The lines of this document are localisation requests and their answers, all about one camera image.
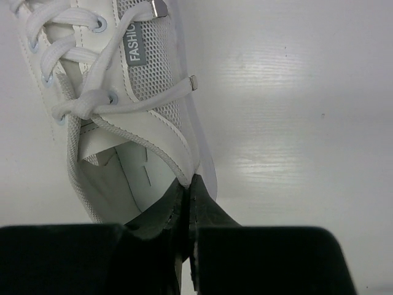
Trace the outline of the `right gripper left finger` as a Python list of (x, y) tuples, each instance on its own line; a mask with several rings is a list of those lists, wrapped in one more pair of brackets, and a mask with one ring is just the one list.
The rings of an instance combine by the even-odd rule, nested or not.
[(2, 294), (179, 294), (187, 190), (125, 223), (1, 228)]

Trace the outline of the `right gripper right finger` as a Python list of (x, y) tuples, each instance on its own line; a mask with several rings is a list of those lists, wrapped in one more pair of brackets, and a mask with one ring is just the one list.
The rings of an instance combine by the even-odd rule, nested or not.
[(198, 294), (355, 294), (341, 246), (326, 229), (242, 226), (190, 186), (189, 259)]

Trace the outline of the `white sneaker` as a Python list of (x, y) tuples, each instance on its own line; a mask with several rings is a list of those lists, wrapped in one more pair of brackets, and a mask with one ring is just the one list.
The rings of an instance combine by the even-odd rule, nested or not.
[(173, 181), (217, 177), (187, 72), (177, 1), (9, 1), (67, 190), (94, 222), (127, 223)]

